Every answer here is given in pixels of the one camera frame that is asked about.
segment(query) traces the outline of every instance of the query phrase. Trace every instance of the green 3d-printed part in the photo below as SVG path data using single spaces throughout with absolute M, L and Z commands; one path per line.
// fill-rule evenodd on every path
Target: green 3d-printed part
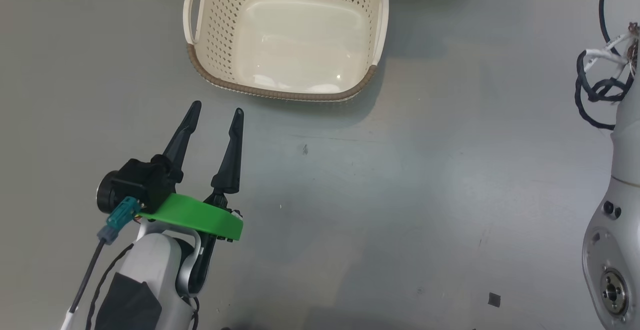
M 235 215 L 178 193 L 169 195 L 154 214 L 140 215 L 235 241 L 240 240 L 242 234 L 243 221 Z

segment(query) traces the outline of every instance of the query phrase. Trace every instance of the teal connector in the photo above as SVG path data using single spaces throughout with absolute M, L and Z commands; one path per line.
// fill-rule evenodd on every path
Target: teal connector
M 140 210 L 138 200 L 131 196 L 125 197 L 107 218 L 107 224 L 98 232 L 98 239 L 104 240 L 107 245 L 113 244 L 122 228 L 132 221 Z

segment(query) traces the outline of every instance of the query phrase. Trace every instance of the black cable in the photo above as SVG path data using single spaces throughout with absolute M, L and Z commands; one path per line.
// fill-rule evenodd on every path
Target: black cable
M 600 31 L 602 32 L 604 40 L 608 43 L 609 41 L 611 41 L 611 37 L 609 36 L 607 24 L 604 20 L 604 0 L 599 0 L 598 2 L 598 17 L 600 22 Z M 617 56 L 620 56 L 620 53 L 618 52 L 618 50 L 616 50 L 615 47 L 611 49 L 611 52 L 613 54 L 616 54 Z
M 118 260 L 122 259 L 122 257 L 124 257 L 125 254 L 127 254 L 127 252 L 132 248 L 133 248 L 133 244 L 131 243 L 129 244 L 129 246 L 124 248 L 124 250 L 122 250 L 116 256 L 115 259 L 113 259 L 113 261 L 109 264 L 109 267 L 107 267 L 107 270 L 104 271 L 102 277 L 100 278 L 100 281 L 98 282 L 98 286 L 96 286 L 95 288 L 95 292 L 93 293 L 93 298 L 91 299 L 91 305 L 89 306 L 89 314 L 87 314 L 86 326 L 84 327 L 85 330 L 91 330 L 91 318 L 94 317 L 94 311 L 96 311 L 96 301 L 98 301 L 98 296 L 100 296 L 100 288 L 105 283 L 105 280 L 107 280 L 107 275 L 109 275 L 109 272 L 114 268 L 114 266 L 116 266 L 116 263 L 118 262 Z
M 195 296 L 193 300 L 196 302 L 196 309 L 191 316 L 191 318 L 193 319 L 193 327 L 191 328 L 191 330 L 197 330 L 198 321 L 200 320 L 200 316 L 198 315 L 198 312 L 200 311 L 200 301 L 198 300 L 197 296 Z
M 607 24 L 604 18 L 604 0 L 599 0 L 598 18 L 602 36 L 607 43 L 610 43 L 611 37 L 609 35 L 609 31 L 607 30 Z M 615 55 L 620 56 L 620 53 L 614 47 L 611 49 L 611 52 Z M 614 130 L 615 125 L 601 123 L 594 120 L 594 118 L 587 114 L 585 106 L 583 105 L 582 90 L 584 89 L 584 91 L 587 93 L 587 99 L 592 103 L 621 102 L 631 89 L 631 86 L 634 83 L 634 77 L 633 75 L 629 74 L 626 82 L 622 82 L 618 79 L 615 79 L 614 77 L 611 77 L 610 79 L 604 79 L 596 82 L 596 84 L 592 87 L 587 80 L 587 75 L 585 72 L 585 56 L 586 50 L 578 56 L 578 61 L 576 64 L 578 78 L 575 80 L 574 101 L 575 105 L 578 107 L 578 113 L 584 120 L 598 129 Z M 609 91 L 611 91 L 611 89 L 613 89 L 614 87 L 620 89 L 621 92 L 617 93 L 616 95 L 608 95 Z
M 75 298 L 71 303 L 71 308 L 69 309 L 69 312 L 71 314 L 76 312 L 78 304 L 80 304 L 80 299 L 82 299 L 82 295 L 85 293 L 85 289 L 87 288 L 87 284 L 89 283 L 89 278 L 91 278 L 91 273 L 94 272 L 94 267 L 96 267 L 96 262 L 98 261 L 100 252 L 104 247 L 105 239 L 100 239 L 100 241 L 98 242 L 98 246 L 93 252 L 93 257 L 91 257 L 91 261 L 89 262 L 89 267 L 87 267 L 86 272 L 84 273 L 84 277 L 82 278 L 82 282 L 80 282 L 80 288 L 78 289 L 78 292 L 75 294 Z

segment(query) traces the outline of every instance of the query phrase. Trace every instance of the gray table surface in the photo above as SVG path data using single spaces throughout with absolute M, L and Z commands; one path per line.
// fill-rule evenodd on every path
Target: gray table surface
M 609 0 L 612 34 L 637 3 Z M 210 193 L 242 107 L 245 228 L 214 251 L 199 329 L 601 329 L 581 246 L 612 147 L 572 93 L 576 56 L 603 45 L 597 0 L 390 0 L 379 72 L 345 104 L 208 84 L 182 5 L 0 0 L 2 328 L 59 328 L 105 220 L 99 181 L 202 100 L 178 191 Z

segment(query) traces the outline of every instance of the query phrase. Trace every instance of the cable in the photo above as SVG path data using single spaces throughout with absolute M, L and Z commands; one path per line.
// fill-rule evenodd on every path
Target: cable
M 598 2 L 598 17 L 599 17 L 600 31 L 602 32 L 602 37 L 604 38 L 604 41 L 608 43 L 609 41 L 611 41 L 611 38 L 609 36 L 609 31 L 607 30 L 607 23 L 604 19 L 604 0 L 599 0 Z M 613 54 L 620 56 L 620 53 L 618 52 L 618 50 L 616 50 L 615 47 L 611 49 L 611 52 Z
M 105 239 L 100 239 L 100 241 L 98 242 L 98 246 L 95 248 L 95 251 L 93 252 L 93 257 L 91 257 L 91 261 L 89 262 L 89 267 L 86 269 L 86 272 L 84 273 L 82 282 L 80 282 L 80 288 L 78 289 L 78 292 L 75 294 L 75 298 L 71 303 L 71 308 L 69 309 L 69 312 L 71 314 L 75 313 L 76 309 L 78 309 L 78 304 L 80 303 L 80 299 L 82 299 L 82 295 L 84 294 L 85 289 L 87 288 L 87 284 L 89 283 L 89 278 L 91 278 L 91 273 L 94 272 L 94 267 L 96 267 L 96 262 L 98 261 L 100 252 L 105 247 L 105 242 L 106 242 Z
M 191 318 L 193 319 L 193 327 L 191 328 L 191 330 L 197 330 L 198 321 L 200 320 L 200 316 L 198 315 L 198 312 L 200 311 L 200 301 L 198 300 L 197 296 L 195 296 L 193 300 L 196 302 L 196 309 L 191 316 Z
M 611 40 L 609 35 L 609 31 L 607 29 L 607 24 L 604 18 L 604 2 L 605 0 L 599 0 L 598 2 L 598 18 L 600 31 L 602 32 L 602 36 L 606 41 L 606 46 L 604 49 L 588 49 L 583 51 L 577 59 L 576 71 L 578 73 L 578 77 L 575 80 L 575 93 L 574 93 L 574 101 L 576 107 L 578 107 L 578 113 L 580 116 L 586 120 L 590 125 L 599 129 L 607 129 L 614 130 L 615 125 L 610 125 L 608 123 L 601 123 L 599 121 L 594 120 L 589 114 L 587 114 L 585 110 L 585 105 L 583 105 L 582 100 L 582 90 L 584 89 L 587 93 L 587 99 L 592 102 L 621 102 L 634 83 L 635 78 L 635 64 L 637 63 L 638 51 L 633 50 L 635 47 L 637 49 L 638 43 L 638 24 L 631 23 L 629 25 L 629 32 L 627 34 L 622 34 Z M 632 43 L 627 51 L 627 57 L 620 55 L 618 50 L 616 50 L 616 45 L 621 43 L 624 40 L 633 39 Z M 585 65 L 585 57 L 590 58 L 590 60 Z M 604 79 L 596 82 L 596 84 L 592 87 L 587 80 L 586 73 L 590 70 L 590 68 L 594 65 L 598 59 L 607 59 L 609 61 L 613 61 L 618 64 L 615 76 L 610 77 L 609 79 Z M 619 80 L 619 77 L 623 74 L 627 65 L 631 66 L 631 71 L 629 76 L 626 79 L 626 82 L 622 82 Z M 608 95 L 609 91 L 614 87 L 621 90 L 620 93 L 615 95 Z
M 122 257 L 124 257 L 125 254 L 127 254 L 127 252 L 132 248 L 133 248 L 133 244 L 131 243 L 129 244 L 129 246 L 124 248 L 124 250 L 122 250 L 116 256 L 115 259 L 113 259 L 113 261 L 107 267 L 107 270 L 104 271 L 102 277 L 100 278 L 100 281 L 98 282 L 98 286 L 96 286 L 95 288 L 95 292 L 93 293 L 93 298 L 91 299 L 91 305 L 89 306 L 89 314 L 87 314 L 86 326 L 84 327 L 85 330 L 91 330 L 91 318 L 94 317 L 94 311 L 96 311 L 96 301 L 98 301 L 98 296 L 100 296 L 100 288 L 105 283 L 105 280 L 107 280 L 107 275 L 109 275 L 109 272 L 114 268 L 114 266 L 116 266 L 116 263 L 118 262 L 118 260 L 122 259 Z

